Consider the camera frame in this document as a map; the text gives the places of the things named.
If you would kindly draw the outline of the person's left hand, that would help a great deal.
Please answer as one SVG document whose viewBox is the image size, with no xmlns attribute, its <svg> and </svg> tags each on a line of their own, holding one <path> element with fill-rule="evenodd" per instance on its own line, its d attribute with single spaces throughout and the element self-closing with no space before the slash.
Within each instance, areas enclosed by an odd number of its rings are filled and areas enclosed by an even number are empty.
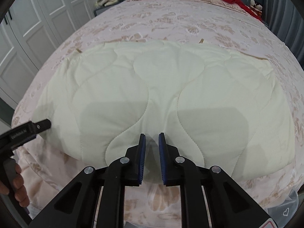
<svg viewBox="0 0 304 228">
<path fill-rule="evenodd" d="M 19 164 L 15 164 L 15 171 L 17 175 L 15 176 L 14 180 L 12 181 L 13 187 L 14 187 L 14 196 L 19 205 L 23 208 L 26 208 L 30 204 L 30 200 L 26 191 L 26 188 L 24 186 L 24 179 L 21 176 L 21 167 Z"/>
</svg>

